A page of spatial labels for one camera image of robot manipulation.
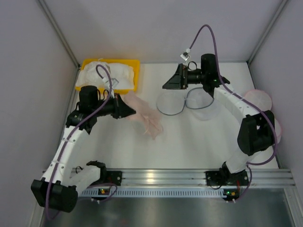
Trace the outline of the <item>clear mesh laundry bag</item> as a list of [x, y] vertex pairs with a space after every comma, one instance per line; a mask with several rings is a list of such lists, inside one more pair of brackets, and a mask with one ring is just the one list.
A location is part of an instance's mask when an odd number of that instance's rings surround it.
[[166, 116], [175, 116], [188, 109], [201, 121], [211, 120], [221, 111], [219, 103], [201, 87], [193, 88], [186, 94], [177, 91], [164, 92], [157, 98], [156, 107]]

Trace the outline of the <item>pink bra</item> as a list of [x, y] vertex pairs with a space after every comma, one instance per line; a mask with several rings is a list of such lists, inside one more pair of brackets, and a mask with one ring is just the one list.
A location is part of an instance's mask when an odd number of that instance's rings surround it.
[[153, 140], [163, 132], [161, 114], [158, 110], [150, 108], [149, 104], [140, 99], [133, 91], [123, 97], [123, 101], [136, 111], [135, 114], [127, 117], [132, 122], [141, 123], [144, 127], [144, 134], [150, 135]]

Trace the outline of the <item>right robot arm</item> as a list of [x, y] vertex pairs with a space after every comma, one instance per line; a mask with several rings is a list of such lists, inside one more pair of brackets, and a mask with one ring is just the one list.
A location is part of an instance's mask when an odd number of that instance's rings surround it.
[[238, 147], [223, 163], [222, 169], [229, 174], [243, 171], [261, 151], [277, 144], [275, 116], [270, 111], [261, 111], [232, 90], [230, 81], [222, 77], [214, 54], [201, 56], [201, 67], [189, 70], [181, 63], [163, 89], [187, 89], [190, 84], [201, 84], [203, 90], [222, 104], [239, 122]]

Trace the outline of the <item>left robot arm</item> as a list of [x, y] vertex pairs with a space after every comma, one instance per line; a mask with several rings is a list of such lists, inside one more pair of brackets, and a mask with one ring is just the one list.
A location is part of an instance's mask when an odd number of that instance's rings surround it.
[[101, 97], [96, 86], [84, 86], [79, 92], [76, 109], [68, 117], [61, 143], [49, 167], [39, 180], [31, 184], [37, 203], [44, 208], [71, 212], [78, 197], [93, 185], [109, 185], [104, 163], [89, 161], [83, 170], [72, 175], [77, 156], [90, 135], [97, 118], [110, 115], [122, 119], [136, 114], [117, 93]]

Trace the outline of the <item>white bra in bin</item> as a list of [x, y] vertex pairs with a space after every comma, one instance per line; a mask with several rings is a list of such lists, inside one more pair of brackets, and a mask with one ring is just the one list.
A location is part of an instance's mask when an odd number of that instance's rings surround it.
[[116, 78], [119, 84], [115, 89], [134, 89], [134, 69], [122, 63], [109, 63], [111, 79]]
[[82, 87], [86, 85], [93, 85], [96, 87], [103, 87], [103, 77], [107, 78], [107, 74], [102, 67], [98, 67], [98, 72], [102, 77], [100, 77], [96, 71], [97, 65], [102, 65], [105, 67], [109, 74], [111, 74], [110, 67], [106, 62], [101, 61], [92, 61], [89, 64], [85, 65], [84, 69], [80, 71], [76, 87]]

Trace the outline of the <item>pink-trimmed laundry bag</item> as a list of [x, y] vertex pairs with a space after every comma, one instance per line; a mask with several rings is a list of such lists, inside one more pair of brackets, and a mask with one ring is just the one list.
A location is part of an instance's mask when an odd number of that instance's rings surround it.
[[244, 98], [250, 103], [254, 104], [262, 111], [267, 111], [272, 109], [272, 99], [263, 90], [253, 89], [248, 91]]
[[[280, 122], [275, 118], [275, 133], [277, 137], [277, 143], [279, 144], [281, 137], [282, 137], [282, 127]], [[258, 164], [263, 163], [265, 165], [265, 162], [268, 161], [274, 154], [275, 146], [270, 146], [264, 151], [257, 152], [253, 155], [253, 159], [250, 161], [251, 164], [254, 166], [258, 166]]]

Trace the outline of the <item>lower pink-trimmed laundry bag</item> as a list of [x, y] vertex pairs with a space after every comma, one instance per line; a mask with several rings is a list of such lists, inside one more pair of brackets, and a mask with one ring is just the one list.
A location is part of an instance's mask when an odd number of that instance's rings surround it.
[[[282, 137], [282, 127], [280, 122], [275, 118], [275, 133], [277, 137], [277, 143], [279, 144], [281, 137]], [[253, 155], [253, 159], [250, 161], [251, 164], [254, 166], [258, 166], [258, 164], [263, 163], [265, 165], [265, 162], [268, 161], [274, 154], [275, 146], [270, 146], [264, 151], [257, 152]]]

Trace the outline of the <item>yellow plastic bin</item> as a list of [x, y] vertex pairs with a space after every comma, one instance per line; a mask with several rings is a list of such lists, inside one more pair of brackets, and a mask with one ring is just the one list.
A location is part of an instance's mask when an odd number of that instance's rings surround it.
[[96, 86], [100, 91], [109, 90], [107, 74], [102, 67], [96, 67], [98, 64], [109, 70], [115, 93], [124, 95], [130, 91], [136, 92], [140, 61], [131, 59], [85, 59], [76, 81], [77, 91], [87, 85]]

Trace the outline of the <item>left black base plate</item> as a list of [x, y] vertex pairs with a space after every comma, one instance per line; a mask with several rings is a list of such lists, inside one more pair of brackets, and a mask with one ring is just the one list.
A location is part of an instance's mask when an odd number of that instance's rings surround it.
[[113, 183], [120, 186], [122, 182], [122, 171], [110, 171], [102, 170], [100, 173], [100, 178], [95, 181], [92, 185], [103, 184], [103, 183]]

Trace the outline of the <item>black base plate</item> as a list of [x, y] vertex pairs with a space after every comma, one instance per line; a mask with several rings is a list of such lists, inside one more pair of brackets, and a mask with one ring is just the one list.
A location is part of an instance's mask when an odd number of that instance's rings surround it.
[[228, 170], [219, 169], [206, 171], [206, 184], [217, 188], [219, 186], [247, 186], [249, 183], [249, 177], [245, 170], [230, 174]]
[[122, 171], [110, 171], [102, 170], [100, 173], [100, 178], [95, 181], [92, 185], [103, 184], [103, 183], [113, 183], [120, 186], [122, 182]]

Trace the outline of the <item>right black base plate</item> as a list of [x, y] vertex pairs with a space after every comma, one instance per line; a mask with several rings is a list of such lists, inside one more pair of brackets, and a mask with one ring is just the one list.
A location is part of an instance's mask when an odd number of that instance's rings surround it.
[[206, 184], [217, 188], [219, 186], [247, 186], [249, 183], [249, 177], [245, 170], [230, 174], [228, 170], [219, 169], [206, 171]]

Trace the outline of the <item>left aluminium frame post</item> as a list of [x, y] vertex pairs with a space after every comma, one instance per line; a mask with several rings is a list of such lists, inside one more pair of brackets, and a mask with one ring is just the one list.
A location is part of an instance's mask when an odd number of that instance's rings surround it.
[[80, 64], [79, 64], [75, 54], [73, 53], [70, 45], [68, 44], [68, 41], [67, 41], [65, 35], [63, 34], [59, 24], [57, 23], [55, 17], [53, 16], [48, 4], [46, 3], [45, 0], [37, 0], [36, 2], [39, 5], [43, 14], [45, 15], [46, 19], [48, 20], [50, 26], [54, 30], [57, 38], [59, 39], [59, 41], [62, 44], [66, 53], [68, 54], [73, 65], [78, 69], [80, 67]]

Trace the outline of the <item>aluminium frame post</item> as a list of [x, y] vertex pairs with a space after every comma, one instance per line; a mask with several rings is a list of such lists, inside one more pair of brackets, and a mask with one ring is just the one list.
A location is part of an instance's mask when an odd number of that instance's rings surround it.
[[54, 30], [57, 38], [59, 39], [59, 41], [62, 44], [66, 53], [68, 54], [73, 65], [78, 69], [80, 67], [80, 64], [79, 64], [75, 54], [73, 53], [70, 45], [68, 44], [68, 41], [67, 41], [65, 35], [63, 34], [59, 24], [57, 23], [55, 17], [53, 16], [48, 4], [46, 3], [45, 0], [37, 0], [36, 2], [39, 5], [43, 14], [45, 15], [46, 19], [48, 20], [50, 26]]
[[267, 38], [271, 34], [274, 26], [277, 24], [279, 18], [282, 16], [284, 10], [286, 9], [287, 5], [290, 3], [290, 0], [280, 0], [278, 2], [277, 7], [275, 8], [273, 14], [270, 16], [269, 21], [266, 23], [264, 30], [262, 31], [256, 45], [252, 49], [251, 54], [249, 55], [248, 60], [246, 61], [247, 65], [250, 67], [253, 63], [254, 59], [256, 58], [257, 54], [259, 53], [261, 47], [265, 44]]

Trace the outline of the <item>right aluminium frame post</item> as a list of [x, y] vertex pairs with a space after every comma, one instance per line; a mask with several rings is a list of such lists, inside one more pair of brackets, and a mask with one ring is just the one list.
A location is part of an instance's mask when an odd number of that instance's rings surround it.
[[250, 67], [253, 63], [254, 59], [256, 58], [257, 54], [259, 53], [261, 47], [265, 44], [267, 38], [271, 34], [274, 26], [277, 24], [279, 18], [282, 16], [284, 10], [286, 9], [287, 5], [290, 3], [290, 0], [280, 0], [278, 2], [277, 7], [275, 8], [273, 14], [270, 16], [269, 21], [266, 23], [264, 30], [262, 31], [256, 45], [252, 49], [251, 54], [249, 55], [248, 60], [246, 61], [247, 65]]

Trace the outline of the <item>aluminium front rail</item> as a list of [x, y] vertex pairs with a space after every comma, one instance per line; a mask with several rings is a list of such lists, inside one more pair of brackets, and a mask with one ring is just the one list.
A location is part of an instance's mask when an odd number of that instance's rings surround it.
[[[122, 171], [122, 187], [185, 187], [208, 188], [206, 171], [215, 169], [114, 169]], [[293, 175], [288, 169], [252, 169], [246, 170], [251, 179], [250, 188], [294, 188]]]

